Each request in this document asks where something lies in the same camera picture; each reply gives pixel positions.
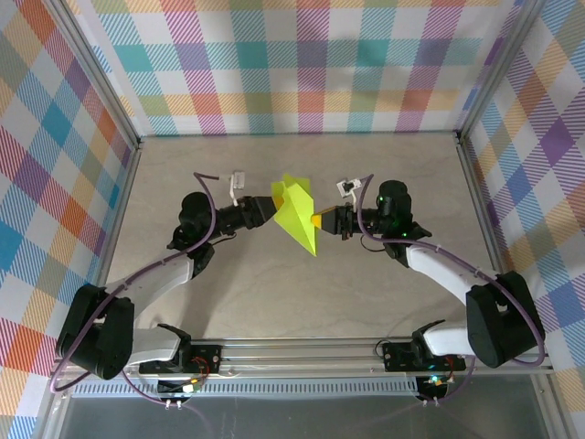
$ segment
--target colorful plaid wall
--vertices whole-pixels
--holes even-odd
[[[452,130],[522,3],[69,0],[159,135]]]
[[[0,2],[0,438],[28,438],[131,149],[41,0]]]
[[[472,134],[500,249],[531,279],[585,437],[585,2],[549,0]]]

